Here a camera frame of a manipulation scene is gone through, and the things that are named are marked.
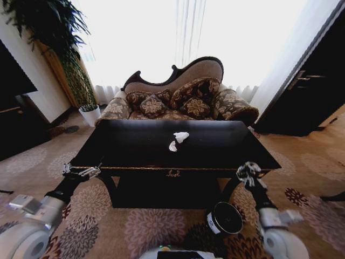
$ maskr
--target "sofa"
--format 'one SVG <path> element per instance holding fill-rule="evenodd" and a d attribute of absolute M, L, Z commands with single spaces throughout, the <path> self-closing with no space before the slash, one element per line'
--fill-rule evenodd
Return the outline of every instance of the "sofa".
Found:
<path fill-rule="evenodd" d="M 163 83 L 135 72 L 109 102 L 102 120 L 240 120 L 252 125 L 259 112 L 222 84 L 224 69 L 215 57 L 202 57 L 178 69 Z"/>

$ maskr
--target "door handle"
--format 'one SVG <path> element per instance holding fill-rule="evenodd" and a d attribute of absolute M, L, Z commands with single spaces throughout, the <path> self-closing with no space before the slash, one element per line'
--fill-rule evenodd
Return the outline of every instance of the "door handle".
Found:
<path fill-rule="evenodd" d="M 309 77 L 299 77 L 299 78 L 297 78 L 297 80 L 309 81 L 310 78 Z"/>
<path fill-rule="evenodd" d="M 310 77 L 310 78 L 325 78 L 325 76 L 321 76 L 319 74 L 309 74 L 306 77 Z"/>
<path fill-rule="evenodd" d="M 297 75 L 295 76 L 295 79 L 293 79 L 293 81 L 291 82 L 291 84 L 287 87 L 288 90 L 291 90 L 295 84 L 300 80 L 300 78 L 303 78 L 303 74 L 305 73 L 305 70 L 300 70 Z"/>

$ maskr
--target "decorative pillow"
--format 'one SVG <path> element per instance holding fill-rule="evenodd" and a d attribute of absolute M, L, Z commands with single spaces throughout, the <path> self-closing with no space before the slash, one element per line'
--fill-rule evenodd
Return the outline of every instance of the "decorative pillow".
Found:
<path fill-rule="evenodd" d="M 202 99 L 208 105 L 211 104 L 213 96 L 219 90 L 219 81 L 216 78 L 202 80 L 196 87 L 196 97 Z"/>
<path fill-rule="evenodd" d="M 154 94 L 146 98 L 140 105 L 141 112 L 150 119 L 163 114 L 167 107 Z"/>
<path fill-rule="evenodd" d="M 152 94 L 156 95 L 164 104 L 169 104 L 170 92 L 168 89 L 157 93 L 134 91 L 127 94 L 127 101 L 137 111 L 140 110 L 140 104 Z"/>
<path fill-rule="evenodd" d="M 220 82 L 218 79 L 213 77 L 201 77 L 195 79 L 192 82 L 181 86 L 172 94 L 170 108 L 180 108 L 183 103 L 193 96 L 199 97 L 204 102 L 210 104 L 213 96 L 219 90 L 219 84 Z"/>
<path fill-rule="evenodd" d="M 205 118 L 210 113 L 210 107 L 197 97 L 192 97 L 186 101 L 180 110 L 182 113 L 197 120 Z"/>

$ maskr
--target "potted plant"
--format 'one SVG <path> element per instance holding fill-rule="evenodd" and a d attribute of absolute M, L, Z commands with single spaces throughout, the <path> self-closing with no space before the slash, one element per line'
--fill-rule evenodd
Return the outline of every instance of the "potted plant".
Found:
<path fill-rule="evenodd" d="M 68 86 L 79 111 L 90 126 L 100 116 L 94 92 L 86 72 L 78 61 L 77 45 L 84 41 L 75 33 L 89 33 L 82 13 L 68 0 L 3 0 L 4 12 L 11 15 L 7 24 L 13 23 L 22 36 L 23 28 L 31 36 L 28 44 L 39 41 L 54 51 L 64 69 Z"/>

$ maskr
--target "table top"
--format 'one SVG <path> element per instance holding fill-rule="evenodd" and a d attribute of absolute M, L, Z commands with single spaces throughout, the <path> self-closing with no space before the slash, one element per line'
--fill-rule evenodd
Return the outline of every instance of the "table top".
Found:
<path fill-rule="evenodd" d="M 190 135 L 177 152 L 175 132 Z M 247 161 L 263 170 L 280 165 L 241 121 L 104 120 L 71 161 L 102 169 L 236 170 Z"/>

